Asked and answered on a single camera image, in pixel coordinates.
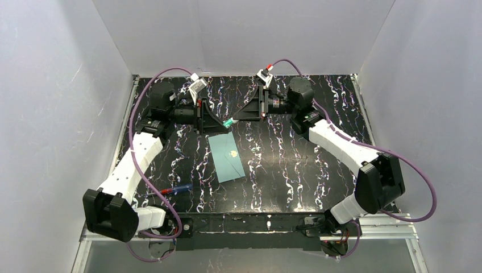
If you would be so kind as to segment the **teal envelope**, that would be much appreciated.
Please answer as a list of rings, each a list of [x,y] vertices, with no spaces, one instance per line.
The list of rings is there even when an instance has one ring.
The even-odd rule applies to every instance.
[[[219,183],[245,177],[233,133],[208,137],[214,168]]]

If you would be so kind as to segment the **green white glue stick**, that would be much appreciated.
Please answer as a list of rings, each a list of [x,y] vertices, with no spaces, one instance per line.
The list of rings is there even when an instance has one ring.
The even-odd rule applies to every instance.
[[[230,119],[224,121],[223,126],[227,129],[229,129],[233,124],[236,124],[237,122],[238,122],[237,120],[235,120],[233,118],[230,118]]]

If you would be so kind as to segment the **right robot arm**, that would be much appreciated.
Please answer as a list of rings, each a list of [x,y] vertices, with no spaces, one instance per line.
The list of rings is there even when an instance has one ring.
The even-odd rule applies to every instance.
[[[260,84],[250,100],[230,119],[261,121],[270,114],[289,114],[295,133],[322,147],[356,177],[355,191],[326,210],[319,220],[337,228],[366,214],[375,214],[405,193],[400,161],[394,155],[366,147],[338,129],[314,103],[308,79],[294,77],[285,96]]]

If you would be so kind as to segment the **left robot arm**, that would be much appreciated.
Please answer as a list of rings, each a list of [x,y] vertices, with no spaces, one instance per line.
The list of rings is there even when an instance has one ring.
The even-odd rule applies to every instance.
[[[194,80],[188,86],[191,100],[186,104],[175,99],[174,86],[170,82],[157,82],[149,90],[149,109],[133,124],[135,133],[129,151],[97,189],[88,189],[83,195],[90,232],[129,242],[140,231],[165,226],[165,209],[131,206],[134,192],[176,125],[192,125],[203,135],[228,133],[210,110],[207,99],[198,95],[206,87],[206,80]]]

